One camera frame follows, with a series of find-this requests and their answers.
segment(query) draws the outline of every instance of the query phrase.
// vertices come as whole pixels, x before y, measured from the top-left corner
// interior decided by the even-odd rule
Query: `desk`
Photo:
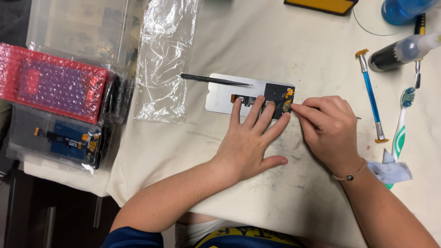
[[[296,86],[296,103],[313,96],[340,95],[362,118],[357,131],[359,153],[381,161],[383,149],[390,151],[392,142],[374,142],[374,117],[355,53],[369,48],[371,54],[412,35],[413,30],[379,37],[364,31],[353,15],[333,16],[283,5],[282,1],[230,3],[202,3],[190,73],[291,83]],[[441,10],[428,13],[427,23],[427,33],[440,30],[441,26],[432,23],[441,23]],[[440,57],[438,49],[424,58],[422,86],[407,111],[407,137],[400,160],[408,163],[414,179],[392,188],[439,243]],[[410,63],[394,72],[370,71],[389,139],[395,133],[400,95],[413,85],[414,66]],[[105,193],[122,206],[141,188],[212,158],[230,116],[206,111],[207,93],[206,83],[188,82],[186,125],[134,121],[133,104],[112,171],[100,181]],[[136,94],[135,101],[143,101],[142,95]],[[294,115],[265,153],[276,154],[287,157],[289,163],[214,195],[191,211],[329,243],[365,247],[341,187],[311,156]]]

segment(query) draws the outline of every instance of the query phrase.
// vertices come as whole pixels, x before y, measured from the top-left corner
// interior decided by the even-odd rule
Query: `yellow tool box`
[[[358,0],[284,0],[284,4],[334,15],[347,15],[357,3]]]

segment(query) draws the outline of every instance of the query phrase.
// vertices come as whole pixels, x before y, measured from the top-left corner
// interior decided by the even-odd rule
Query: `person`
[[[217,154],[206,163],[136,193],[116,216],[103,247],[163,247],[161,232],[175,222],[176,246],[182,248],[308,247],[305,239],[186,213],[204,199],[240,181],[288,163],[282,156],[264,158],[268,145],[291,118],[290,113],[285,113],[265,131],[275,105],[268,103],[259,117],[264,101],[263,96],[257,97],[244,123],[240,124],[238,98]],[[357,119],[347,101],[338,96],[308,98],[301,105],[292,104],[291,108],[312,152],[340,180],[370,247],[439,248],[400,200],[369,169],[363,169],[366,161],[357,152]]]

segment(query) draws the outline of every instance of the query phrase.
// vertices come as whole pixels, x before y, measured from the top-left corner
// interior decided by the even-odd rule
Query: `white bottle cap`
[[[426,52],[441,46],[441,32],[435,32],[421,37],[417,46],[420,51]]]

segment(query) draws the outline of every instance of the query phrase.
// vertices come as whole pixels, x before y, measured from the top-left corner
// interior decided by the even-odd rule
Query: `bottle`
[[[412,35],[374,52],[369,57],[372,71],[386,71],[422,59],[430,50],[441,46],[441,32]]]
[[[410,24],[418,15],[433,7],[438,0],[385,0],[381,13],[393,25]]]

